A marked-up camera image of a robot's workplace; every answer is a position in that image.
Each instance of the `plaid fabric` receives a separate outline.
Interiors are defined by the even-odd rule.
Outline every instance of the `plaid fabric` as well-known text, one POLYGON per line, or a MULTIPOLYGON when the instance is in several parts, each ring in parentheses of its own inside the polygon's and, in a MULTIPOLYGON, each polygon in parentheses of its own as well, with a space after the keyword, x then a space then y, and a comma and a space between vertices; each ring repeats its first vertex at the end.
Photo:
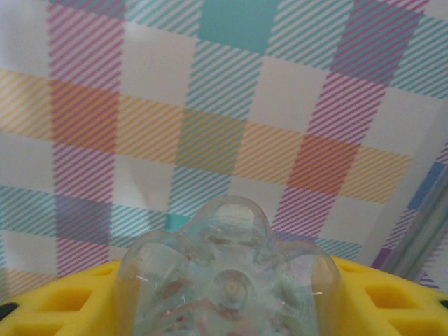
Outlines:
POLYGON ((444 1, 2 2, 2 296, 228 193, 354 259, 448 95, 444 1))

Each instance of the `yellow foam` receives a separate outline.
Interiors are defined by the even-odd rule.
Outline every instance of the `yellow foam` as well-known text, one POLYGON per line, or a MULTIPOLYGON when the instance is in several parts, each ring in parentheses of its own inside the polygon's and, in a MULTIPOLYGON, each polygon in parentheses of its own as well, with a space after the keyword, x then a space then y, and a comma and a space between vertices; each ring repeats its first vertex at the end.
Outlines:
MULTIPOLYGON (((335 335, 448 336, 448 295, 335 258, 344 280, 341 330, 335 335)), ((116 335, 110 262, 9 299, 19 307, 0 321, 5 336, 116 335)))

